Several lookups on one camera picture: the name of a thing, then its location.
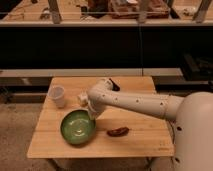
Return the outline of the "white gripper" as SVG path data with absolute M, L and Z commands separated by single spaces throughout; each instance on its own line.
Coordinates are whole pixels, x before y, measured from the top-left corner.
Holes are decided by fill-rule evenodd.
M 103 106 L 99 103 L 90 102 L 88 104 L 88 114 L 91 120 L 95 120 L 103 112 Z

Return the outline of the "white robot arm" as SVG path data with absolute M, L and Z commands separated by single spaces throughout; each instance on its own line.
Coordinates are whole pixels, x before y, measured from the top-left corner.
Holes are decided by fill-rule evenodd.
M 174 170 L 213 171 L 213 93 L 179 97 L 116 92 L 110 79 L 102 79 L 87 95 L 92 119 L 114 106 L 174 122 Z

